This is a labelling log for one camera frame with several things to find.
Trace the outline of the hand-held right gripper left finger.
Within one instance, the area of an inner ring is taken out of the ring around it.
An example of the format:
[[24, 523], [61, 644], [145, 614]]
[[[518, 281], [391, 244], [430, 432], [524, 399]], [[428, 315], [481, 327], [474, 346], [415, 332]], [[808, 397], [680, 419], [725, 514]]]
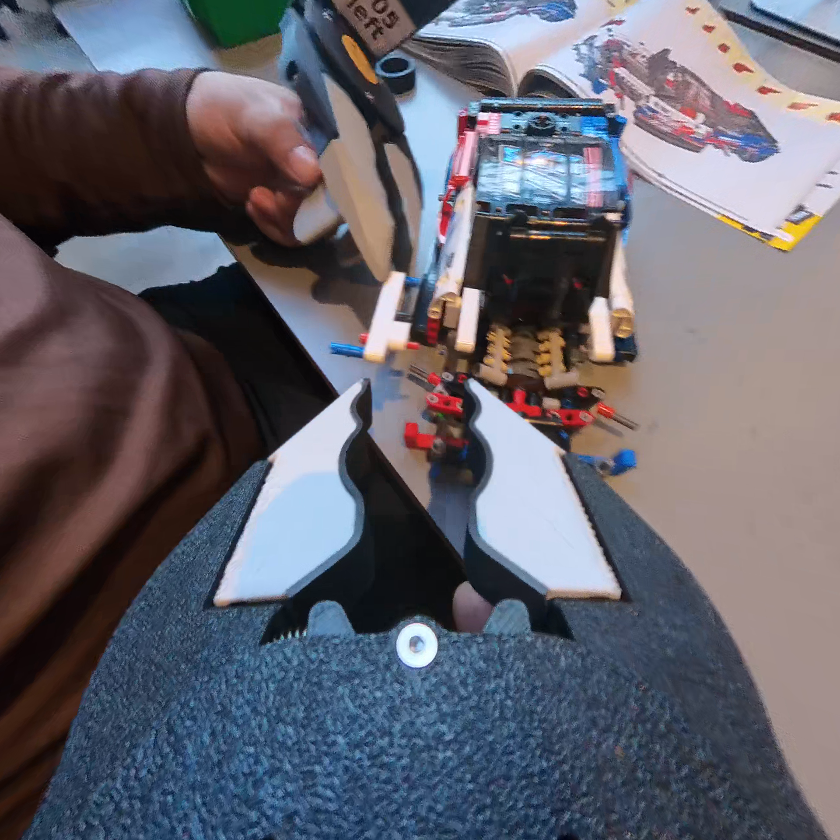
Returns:
[[270, 455], [214, 605], [348, 605], [370, 586], [363, 497], [370, 425], [371, 382], [358, 380]]

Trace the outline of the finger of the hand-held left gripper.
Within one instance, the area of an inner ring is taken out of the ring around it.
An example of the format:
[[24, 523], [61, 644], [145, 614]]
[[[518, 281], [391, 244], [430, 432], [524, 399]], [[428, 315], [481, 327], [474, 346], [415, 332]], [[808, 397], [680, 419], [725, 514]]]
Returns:
[[344, 91], [328, 93], [338, 135], [324, 152], [324, 183], [375, 279], [392, 271], [395, 221], [376, 165], [371, 132]]
[[385, 156], [402, 202], [402, 211], [410, 240], [411, 255], [408, 257], [407, 265], [415, 266], [424, 209], [422, 181], [406, 142], [386, 143], [384, 148]]

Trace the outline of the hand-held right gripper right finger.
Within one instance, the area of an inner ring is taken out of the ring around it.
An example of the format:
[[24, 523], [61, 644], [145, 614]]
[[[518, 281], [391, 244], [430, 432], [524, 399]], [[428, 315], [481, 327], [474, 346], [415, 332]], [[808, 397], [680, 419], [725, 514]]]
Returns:
[[466, 384], [466, 567], [488, 601], [525, 587], [531, 601], [619, 601], [621, 586], [560, 446], [475, 380]]

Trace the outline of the white brick beam piece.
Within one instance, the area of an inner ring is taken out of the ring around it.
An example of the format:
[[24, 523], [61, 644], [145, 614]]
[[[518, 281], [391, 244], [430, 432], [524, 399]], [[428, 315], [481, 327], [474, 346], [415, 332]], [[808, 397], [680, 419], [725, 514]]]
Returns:
[[360, 343], [330, 344], [330, 353], [383, 364], [390, 354], [418, 350], [420, 342], [412, 339], [414, 312], [421, 281], [393, 272], [382, 284], [371, 325], [360, 335]]

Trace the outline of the toy brick race car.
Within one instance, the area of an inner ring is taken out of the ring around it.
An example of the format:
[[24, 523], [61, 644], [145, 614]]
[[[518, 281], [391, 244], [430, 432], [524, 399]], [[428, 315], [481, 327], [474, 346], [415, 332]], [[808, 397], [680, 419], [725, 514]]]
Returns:
[[593, 99], [483, 98], [459, 112], [430, 263], [397, 309], [406, 347], [443, 355], [438, 371], [409, 367], [429, 429], [407, 423], [406, 448], [466, 461], [470, 381], [565, 452], [597, 419], [637, 430], [581, 379], [584, 362], [637, 357], [624, 125]]

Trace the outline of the person's left forearm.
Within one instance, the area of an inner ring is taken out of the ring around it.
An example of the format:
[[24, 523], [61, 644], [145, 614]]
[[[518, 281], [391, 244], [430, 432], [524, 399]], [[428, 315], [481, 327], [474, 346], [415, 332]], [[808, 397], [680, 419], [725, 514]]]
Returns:
[[44, 249], [161, 226], [218, 232], [227, 209], [186, 118], [200, 74], [2, 68], [2, 216]]

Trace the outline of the grey desk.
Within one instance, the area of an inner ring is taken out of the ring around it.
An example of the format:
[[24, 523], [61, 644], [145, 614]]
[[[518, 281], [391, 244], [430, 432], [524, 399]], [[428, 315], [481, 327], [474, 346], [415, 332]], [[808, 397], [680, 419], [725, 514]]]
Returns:
[[[97, 69], [214, 61], [178, 2], [66, 2], [56, 16]], [[425, 188], [423, 264], [456, 112], [474, 96], [421, 67], [402, 103]], [[838, 838], [838, 208], [784, 254], [636, 180], [626, 250], [639, 356], [592, 366], [584, 381], [640, 428], [597, 422], [574, 451], [636, 451], [638, 468], [614, 488], [706, 589], [795, 778]], [[58, 259], [140, 291], [202, 279], [234, 255], [334, 391], [371, 378], [374, 440], [460, 549], [466, 489], [430, 480], [403, 446], [422, 404], [396, 373], [410, 354], [388, 367], [329, 352], [358, 339], [371, 287], [328, 262], [269, 252], [266, 263], [171, 227], [72, 239]]]

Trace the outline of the person's right hand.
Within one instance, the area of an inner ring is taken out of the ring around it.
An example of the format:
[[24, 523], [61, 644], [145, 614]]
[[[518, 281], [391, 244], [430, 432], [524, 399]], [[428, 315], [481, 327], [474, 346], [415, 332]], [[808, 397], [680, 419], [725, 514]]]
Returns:
[[451, 606], [455, 629], [463, 634], [480, 634], [494, 609], [468, 581], [455, 588]]

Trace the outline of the person's left hand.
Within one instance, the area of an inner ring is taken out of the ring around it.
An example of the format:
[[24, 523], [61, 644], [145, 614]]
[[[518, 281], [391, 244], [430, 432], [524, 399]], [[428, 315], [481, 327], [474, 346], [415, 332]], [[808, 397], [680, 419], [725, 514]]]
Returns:
[[298, 246], [293, 224], [322, 181], [298, 97], [267, 80], [204, 71], [185, 103], [188, 129], [213, 188], [261, 234]]

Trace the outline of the green box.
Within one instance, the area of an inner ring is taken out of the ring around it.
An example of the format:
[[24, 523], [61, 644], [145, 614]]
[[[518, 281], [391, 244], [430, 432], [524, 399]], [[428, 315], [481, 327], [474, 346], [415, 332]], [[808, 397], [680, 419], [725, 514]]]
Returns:
[[290, 1], [181, 1], [215, 46], [244, 46], [277, 35]]

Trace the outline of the brown sweater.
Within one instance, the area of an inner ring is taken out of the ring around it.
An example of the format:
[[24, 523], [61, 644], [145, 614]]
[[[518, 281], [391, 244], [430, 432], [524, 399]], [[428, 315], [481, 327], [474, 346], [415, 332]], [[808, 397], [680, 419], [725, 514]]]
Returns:
[[38, 807], [114, 628], [260, 456], [222, 356], [2, 220], [1, 832]]

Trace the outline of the instruction booklet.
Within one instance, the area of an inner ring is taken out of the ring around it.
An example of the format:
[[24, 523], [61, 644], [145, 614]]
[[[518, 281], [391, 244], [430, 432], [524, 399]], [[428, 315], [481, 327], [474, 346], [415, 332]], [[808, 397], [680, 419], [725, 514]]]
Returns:
[[838, 100], [773, 78], [708, 2], [456, 2], [408, 49], [483, 91], [611, 103], [636, 173], [772, 248], [838, 202]]

